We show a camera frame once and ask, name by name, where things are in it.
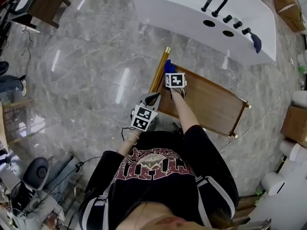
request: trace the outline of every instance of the bracelet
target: bracelet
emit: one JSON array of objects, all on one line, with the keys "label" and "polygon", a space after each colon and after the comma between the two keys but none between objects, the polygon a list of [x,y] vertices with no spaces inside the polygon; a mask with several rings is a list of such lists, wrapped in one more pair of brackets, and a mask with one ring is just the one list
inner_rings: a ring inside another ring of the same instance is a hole
[{"label": "bracelet", "polygon": [[135,136],[137,139],[140,139],[140,137],[138,137],[136,134],[134,134],[133,132],[129,132],[130,134],[132,134],[133,136]]},{"label": "bracelet", "polygon": [[129,144],[131,144],[131,145],[133,145],[133,146],[136,146],[136,144],[138,144],[138,142],[135,142],[134,144],[131,142],[131,141],[129,141],[129,140],[125,140],[126,142],[128,142]]}]

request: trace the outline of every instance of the black faucet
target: black faucet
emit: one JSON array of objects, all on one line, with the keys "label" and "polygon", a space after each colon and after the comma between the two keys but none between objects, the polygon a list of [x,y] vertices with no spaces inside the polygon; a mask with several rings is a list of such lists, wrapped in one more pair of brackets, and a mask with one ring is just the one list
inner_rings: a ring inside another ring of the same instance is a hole
[{"label": "black faucet", "polygon": [[212,16],[213,16],[213,17],[217,17],[219,11],[225,6],[225,4],[226,4],[227,2],[228,2],[228,0],[224,0],[224,1],[221,3],[221,5],[217,8],[217,10],[212,12]]}]

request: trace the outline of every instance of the wooden board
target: wooden board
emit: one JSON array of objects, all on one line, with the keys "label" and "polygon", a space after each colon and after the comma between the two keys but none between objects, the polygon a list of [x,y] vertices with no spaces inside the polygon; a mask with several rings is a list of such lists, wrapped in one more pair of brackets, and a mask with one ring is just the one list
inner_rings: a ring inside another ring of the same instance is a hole
[{"label": "wooden board", "polygon": [[[160,92],[159,111],[178,118],[170,92],[165,88],[164,65],[169,52],[164,52],[150,91]],[[184,72],[187,80],[186,102],[194,112],[200,125],[224,136],[233,136],[247,102],[230,91],[191,71],[177,66],[177,72]]]}]

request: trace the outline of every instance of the person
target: person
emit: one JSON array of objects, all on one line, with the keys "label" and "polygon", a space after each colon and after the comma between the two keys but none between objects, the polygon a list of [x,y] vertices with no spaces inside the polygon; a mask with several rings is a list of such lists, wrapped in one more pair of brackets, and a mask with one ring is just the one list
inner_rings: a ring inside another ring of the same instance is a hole
[{"label": "person", "polygon": [[79,208],[83,230],[231,227],[235,181],[180,93],[171,89],[184,135],[133,130],[105,151]]},{"label": "person", "polygon": [[25,96],[27,94],[25,79],[21,80],[11,75],[0,76],[0,93],[13,89],[18,89],[21,91],[22,96]]}]

